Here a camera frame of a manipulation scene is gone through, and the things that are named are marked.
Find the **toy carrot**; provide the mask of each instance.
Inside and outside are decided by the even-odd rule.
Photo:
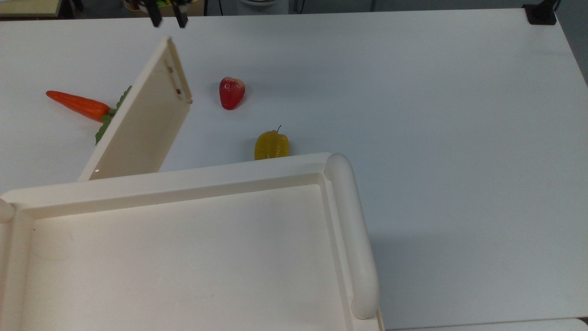
[[[108,111],[111,109],[108,105],[103,104],[100,101],[79,97],[77,95],[57,91],[47,91],[45,94],[69,109],[98,122],[102,122],[101,117],[107,115]]]

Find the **toy fruit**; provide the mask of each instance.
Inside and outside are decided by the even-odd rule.
[[[245,83],[232,77],[225,77],[219,84],[220,104],[226,110],[233,110],[245,95]]]
[[[255,159],[274,158],[288,156],[290,154],[290,142],[284,134],[279,134],[281,125],[277,130],[262,133],[255,143]]]

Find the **red strawberry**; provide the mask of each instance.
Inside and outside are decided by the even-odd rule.
[[[245,83],[232,77],[225,77],[219,85],[220,103],[226,110],[233,110],[245,95]]]

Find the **white table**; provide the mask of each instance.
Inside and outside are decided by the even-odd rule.
[[[579,319],[536,320],[530,322],[492,323],[482,325],[463,325],[446,327],[427,327],[424,329],[405,329],[400,331],[586,331],[588,326]]]
[[[278,125],[345,153],[387,329],[588,315],[588,90],[519,9],[0,22],[0,191],[75,181],[99,124],[45,90],[114,105],[165,34],[195,103],[162,171],[252,160]]]

